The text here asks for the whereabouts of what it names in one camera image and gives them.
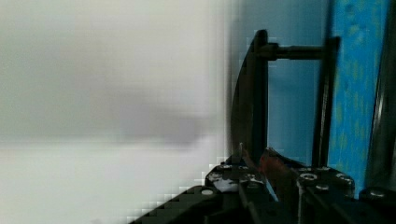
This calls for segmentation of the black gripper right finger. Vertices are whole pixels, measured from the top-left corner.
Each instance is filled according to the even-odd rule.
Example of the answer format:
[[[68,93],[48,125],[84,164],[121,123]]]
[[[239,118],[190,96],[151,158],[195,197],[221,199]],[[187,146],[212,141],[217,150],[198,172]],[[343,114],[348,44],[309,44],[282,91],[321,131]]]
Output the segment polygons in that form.
[[[351,176],[331,167],[310,167],[303,163],[286,158],[271,147],[264,150],[260,158],[260,172],[267,178],[279,200],[291,199],[297,190],[297,179],[302,174],[311,174],[331,186],[353,197],[355,183]]]

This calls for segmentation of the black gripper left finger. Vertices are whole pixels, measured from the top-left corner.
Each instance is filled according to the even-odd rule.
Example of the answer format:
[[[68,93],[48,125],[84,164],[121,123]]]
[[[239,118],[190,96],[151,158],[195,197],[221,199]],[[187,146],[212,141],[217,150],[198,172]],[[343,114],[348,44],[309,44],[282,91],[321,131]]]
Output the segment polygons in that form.
[[[226,161],[215,166],[206,176],[205,185],[220,192],[237,192],[240,183],[265,184],[243,143]]]

